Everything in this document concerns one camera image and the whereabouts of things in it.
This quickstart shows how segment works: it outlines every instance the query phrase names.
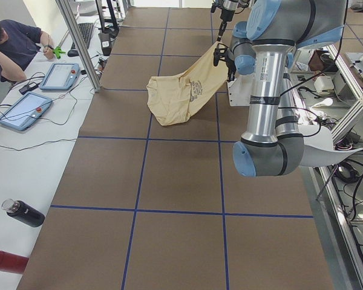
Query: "label sticker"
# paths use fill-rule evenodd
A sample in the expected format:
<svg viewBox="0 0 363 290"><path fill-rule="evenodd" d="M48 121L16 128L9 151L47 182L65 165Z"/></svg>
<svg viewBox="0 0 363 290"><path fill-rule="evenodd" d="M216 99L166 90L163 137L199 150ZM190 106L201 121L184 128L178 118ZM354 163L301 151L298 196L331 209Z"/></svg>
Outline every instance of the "label sticker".
<svg viewBox="0 0 363 290"><path fill-rule="evenodd" d="M270 69L269 63L273 60L273 56L267 56L262 58L261 62L258 63L255 68L255 75L257 77L257 80L261 82L271 82L273 71Z"/></svg>

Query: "printed logo on bag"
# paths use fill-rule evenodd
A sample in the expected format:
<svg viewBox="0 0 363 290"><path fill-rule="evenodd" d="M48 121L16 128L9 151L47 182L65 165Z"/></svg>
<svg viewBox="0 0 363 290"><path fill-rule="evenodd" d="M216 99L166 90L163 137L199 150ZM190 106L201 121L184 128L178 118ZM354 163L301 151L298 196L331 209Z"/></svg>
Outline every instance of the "printed logo on bag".
<svg viewBox="0 0 363 290"><path fill-rule="evenodd" d="M196 100L200 95L203 93L203 87L199 80L191 82L191 98L189 99L190 102Z"/></svg>

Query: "keyboard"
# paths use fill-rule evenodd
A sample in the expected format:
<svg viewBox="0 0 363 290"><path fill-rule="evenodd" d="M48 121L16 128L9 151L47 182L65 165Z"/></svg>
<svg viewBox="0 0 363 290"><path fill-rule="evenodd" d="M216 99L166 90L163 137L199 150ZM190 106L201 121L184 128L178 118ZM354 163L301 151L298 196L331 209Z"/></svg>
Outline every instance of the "keyboard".
<svg viewBox="0 0 363 290"><path fill-rule="evenodd" d="M94 24L93 23L79 23L78 24L80 33L82 34L83 40L85 41L86 48L90 46L90 39L93 35ZM71 45L71 49L75 50L75 43Z"/></svg>

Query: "white table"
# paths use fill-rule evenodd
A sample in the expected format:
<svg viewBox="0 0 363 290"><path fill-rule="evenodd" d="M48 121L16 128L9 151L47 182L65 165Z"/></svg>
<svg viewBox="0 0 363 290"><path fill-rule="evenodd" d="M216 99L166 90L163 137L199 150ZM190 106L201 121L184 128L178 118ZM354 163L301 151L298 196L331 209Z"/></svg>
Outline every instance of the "white table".
<svg viewBox="0 0 363 290"><path fill-rule="evenodd" d="M90 18L81 17L78 22L94 22L95 19L97 17L94 16ZM65 31L66 26L62 24L62 27L51 35L55 45ZM98 51L102 52L97 34L98 30L95 28L88 50L90 57L95 56ZM62 49L68 51L71 43L72 40L69 35ZM93 58L94 64L97 61L98 57ZM38 71L46 73L53 62L76 62L83 69L79 56L67 57L63 54L61 59L50 61L42 53L37 53L25 73L27 77L31 77ZM21 98L22 95L18 89L10 91L2 103L11 105ZM52 99L62 94L61 92L42 92L39 88L34 92ZM85 79L72 91L78 102L68 122L63 126L55 125L47 120L38 120L25 132L16 132L0 125L0 145L21 149L46 141L75 139L91 103L93 92L88 79ZM68 118L74 102L75 100L70 95L56 100L42 117L63 123ZM1 209L1 204L7 198L20 199L43 214L47 214L73 147L74 141L46 144L20 152L0 147L0 250L21 256L30 256L41 227L32 228L7 216L5 211ZM21 275L19 274L0 272L0 290L16 289L20 279Z"/></svg>

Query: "touchscreen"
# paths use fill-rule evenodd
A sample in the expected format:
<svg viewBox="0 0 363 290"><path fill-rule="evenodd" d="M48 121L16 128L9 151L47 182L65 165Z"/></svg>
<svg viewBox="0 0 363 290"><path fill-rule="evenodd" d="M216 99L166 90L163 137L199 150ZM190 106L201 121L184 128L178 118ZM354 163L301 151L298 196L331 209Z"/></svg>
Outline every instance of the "touchscreen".
<svg viewBox="0 0 363 290"><path fill-rule="evenodd" d="M64 86L71 74L72 68L72 65L54 65L43 86L57 88Z"/></svg>
<svg viewBox="0 0 363 290"><path fill-rule="evenodd" d="M5 114L5 117L1 118L1 120L15 126L22 126L24 122L27 121L32 112L37 107L42 106L45 101L45 98L40 98L37 95L29 94L15 107L11 108L10 111Z"/></svg>

